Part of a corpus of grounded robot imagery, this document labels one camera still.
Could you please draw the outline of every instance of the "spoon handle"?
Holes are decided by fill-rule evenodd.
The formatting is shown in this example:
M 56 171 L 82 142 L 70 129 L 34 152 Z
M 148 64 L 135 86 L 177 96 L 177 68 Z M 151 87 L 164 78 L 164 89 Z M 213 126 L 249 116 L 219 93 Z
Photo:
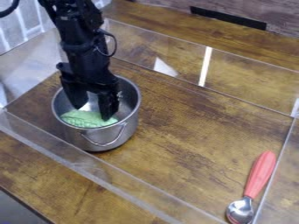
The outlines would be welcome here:
M 253 199 L 264 187 L 276 166 L 276 154 L 267 150 L 256 159 L 247 179 L 244 196 Z

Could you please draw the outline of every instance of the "green sponge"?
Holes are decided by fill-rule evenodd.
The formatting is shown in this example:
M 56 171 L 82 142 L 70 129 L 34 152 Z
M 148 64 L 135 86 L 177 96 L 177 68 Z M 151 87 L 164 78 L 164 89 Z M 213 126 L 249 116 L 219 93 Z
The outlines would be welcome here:
M 73 109 L 60 116 L 60 119 L 80 128 L 99 128 L 117 122 L 117 119 L 111 117 L 107 121 L 101 119 L 99 112 Z

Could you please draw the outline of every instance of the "pot handle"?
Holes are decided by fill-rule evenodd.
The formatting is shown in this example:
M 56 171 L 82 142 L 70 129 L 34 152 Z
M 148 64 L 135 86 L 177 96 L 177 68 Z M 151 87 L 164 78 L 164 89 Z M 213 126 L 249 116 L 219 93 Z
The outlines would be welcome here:
M 92 143 L 95 144 L 96 146 L 99 147 L 105 147 L 105 146 L 109 146 L 111 144 L 113 144 L 116 142 L 116 140 L 121 137 L 121 134 L 124 133 L 124 130 L 125 130 L 125 126 L 127 126 L 127 122 L 124 122 L 121 124 L 121 130 L 119 131 L 117 135 L 116 135 L 116 138 L 115 140 L 112 140 L 109 143 L 96 143 L 95 141 L 92 141 L 89 139 L 89 137 L 86 135 L 84 135 L 82 133 L 80 133 L 80 135 Z

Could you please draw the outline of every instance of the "spoon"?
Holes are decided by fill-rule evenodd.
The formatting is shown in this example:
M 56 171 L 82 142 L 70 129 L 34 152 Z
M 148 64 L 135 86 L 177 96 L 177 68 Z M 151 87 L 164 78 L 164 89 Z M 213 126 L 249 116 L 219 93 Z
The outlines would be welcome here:
M 247 187 L 241 200 L 233 201 L 227 208 L 227 217 L 232 224 L 248 224 L 253 220 L 251 200 L 257 196 L 276 166 L 276 154 L 267 150 L 256 159 L 247 178 Z

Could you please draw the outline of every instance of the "metal pot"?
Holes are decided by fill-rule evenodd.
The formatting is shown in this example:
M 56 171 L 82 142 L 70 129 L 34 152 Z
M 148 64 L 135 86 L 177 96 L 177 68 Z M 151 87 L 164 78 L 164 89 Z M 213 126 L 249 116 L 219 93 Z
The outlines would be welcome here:
M 119 111 L 113 115 L 117 122 L 100 128 L 80 128 L 61 120 L 61 115 L 74 108 L 70 105 L 64 90 L 60 89 L 52 98 L 52 113 L 62 124 L 66 141 L 84 151 L 107 151 L 121 145 L 135 134 L 137 126 L 137 111 L 141 95 L 136 84 L 127 78 L 117 76 L 121 91 Z M 88 93 L 86 111 L 99 111 L 99 100 Z

